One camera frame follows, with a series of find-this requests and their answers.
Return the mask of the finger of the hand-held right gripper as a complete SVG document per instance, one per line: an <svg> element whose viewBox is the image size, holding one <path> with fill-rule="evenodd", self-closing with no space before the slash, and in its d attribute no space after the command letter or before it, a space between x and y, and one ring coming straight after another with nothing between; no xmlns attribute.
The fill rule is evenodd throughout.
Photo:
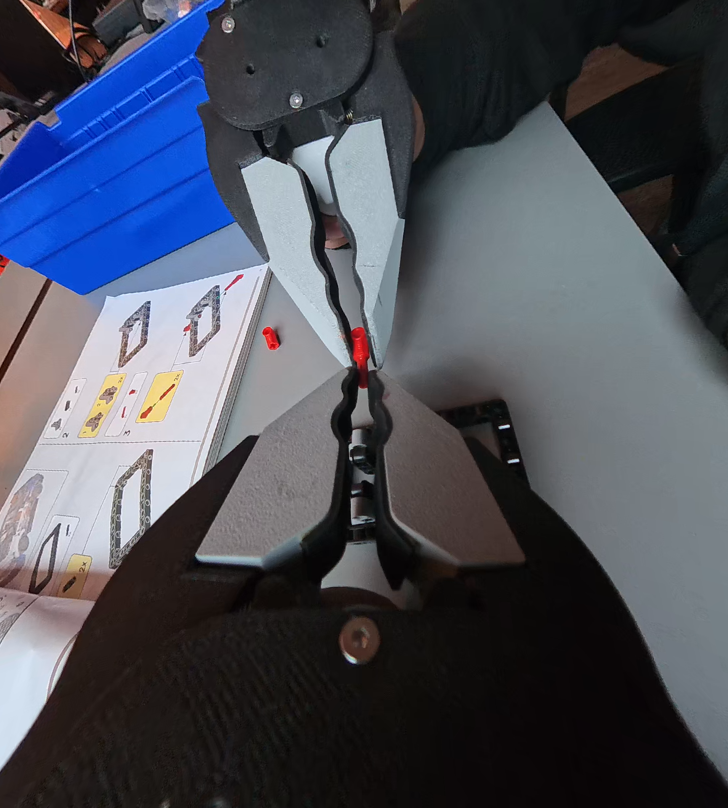
<svg viewBox="0 0 728 808"><path fill-rule="evenodd" d="M405 230L381 119L344 127L329 146L325 165L337 215L352 240L361 323L380 370L393 330Z"/></svg>
<svg viewBox="0 0 728 808"><path fill-rule="evenodd" d="M325 252L323 222L306 173L272 157L241 171L268 255L268 266L324 346L349 368L349 321Z"/></svg>

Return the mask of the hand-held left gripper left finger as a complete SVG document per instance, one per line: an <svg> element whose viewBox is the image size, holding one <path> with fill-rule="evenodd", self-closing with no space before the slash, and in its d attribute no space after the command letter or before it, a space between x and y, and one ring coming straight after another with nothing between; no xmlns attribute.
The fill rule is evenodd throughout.
<svg viewBox="0 0 728 808"><path fill-rule="evenodd" d="M199 562L308 580L336 566L349 530L358 389L358 370L343 369L261 432L196 552Z"/></svg>

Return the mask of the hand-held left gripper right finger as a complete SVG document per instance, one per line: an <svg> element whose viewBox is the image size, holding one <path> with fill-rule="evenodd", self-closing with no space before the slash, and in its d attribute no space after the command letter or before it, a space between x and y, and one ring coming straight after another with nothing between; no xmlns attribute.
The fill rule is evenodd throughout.
<svg viewBox="0 0 728 808"><path fill-rule="evenodd" d="M368 379L375 546L390 589L526 556L460 432L383 372Z"/></svg>

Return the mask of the black lego frame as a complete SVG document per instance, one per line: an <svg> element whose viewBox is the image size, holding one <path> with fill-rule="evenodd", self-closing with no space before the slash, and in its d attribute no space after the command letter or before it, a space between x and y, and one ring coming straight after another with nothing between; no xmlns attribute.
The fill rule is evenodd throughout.
<svg viewBox="0 0 728 808"><path fill-rule="evenodd" d="M481 443L516 478L528 483L510 409L503 399L491 399L463 407L439 409L437 415L463 438ZM353 421L348 458L352 474L349 500L348 544L375 540L375 449L374 422L370 417Z"/></svg>

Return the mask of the long red lego pin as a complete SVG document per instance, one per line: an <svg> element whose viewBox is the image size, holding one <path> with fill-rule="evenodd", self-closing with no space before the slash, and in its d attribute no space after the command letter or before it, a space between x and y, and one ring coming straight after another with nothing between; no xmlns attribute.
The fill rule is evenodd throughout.
<svg viewBox="0 0 728 808"><path fill-rule="evenodd" d="M353 361L358 369L359 389L366 389L369 381L369 339L364 327L351 330Z"/></svg>

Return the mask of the person's right forearm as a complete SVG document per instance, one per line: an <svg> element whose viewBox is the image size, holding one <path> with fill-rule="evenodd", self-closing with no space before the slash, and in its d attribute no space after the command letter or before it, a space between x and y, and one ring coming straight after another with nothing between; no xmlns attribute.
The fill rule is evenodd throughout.
<svg viewBox="0 0 728 808"><path fill-rule="evenodd" d="M419 181L450 152L499 141L597 44L599 2L420 1L394 32L425 121Z"/></svg>

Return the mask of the lego instruction booklet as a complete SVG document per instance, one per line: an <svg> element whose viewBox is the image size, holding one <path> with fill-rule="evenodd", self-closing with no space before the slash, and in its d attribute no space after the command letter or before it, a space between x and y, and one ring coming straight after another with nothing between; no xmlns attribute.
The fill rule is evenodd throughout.
<svg viewBox="0 0 728 808"><path fill-rule="evenodd" d="M22 643L38 601L95 601L128 552L207 470L266 295L265 265L105 299L35 448L0 508L0 727L43 703L70 641Z"/></svg>

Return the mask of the person's right hand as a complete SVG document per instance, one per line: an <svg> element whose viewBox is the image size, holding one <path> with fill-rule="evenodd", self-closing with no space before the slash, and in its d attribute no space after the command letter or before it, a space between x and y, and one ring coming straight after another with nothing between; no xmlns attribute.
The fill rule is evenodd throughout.
<svg viewBox="0 0 728 808"><path fill-rule="evenodd" d="M412 97L413 114L413 157L416 161L420 156L425 143L425 121L422 111L416 98ZM337 216L328 213L321 213L322 226L324 228L325 243L327 250L337 250L349 246L349 239L342 231Z"/></svg>

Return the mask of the blue plastic bin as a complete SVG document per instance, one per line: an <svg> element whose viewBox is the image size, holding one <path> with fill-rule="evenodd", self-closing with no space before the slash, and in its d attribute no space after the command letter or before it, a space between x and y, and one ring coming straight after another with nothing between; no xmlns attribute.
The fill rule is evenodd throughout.
<svg viewBox="0 0 728 808"><path fill-rule="evenodd" d="M197 107L204 2L29 126L0 164L0 254L87 294L234 220Z"/></svg>

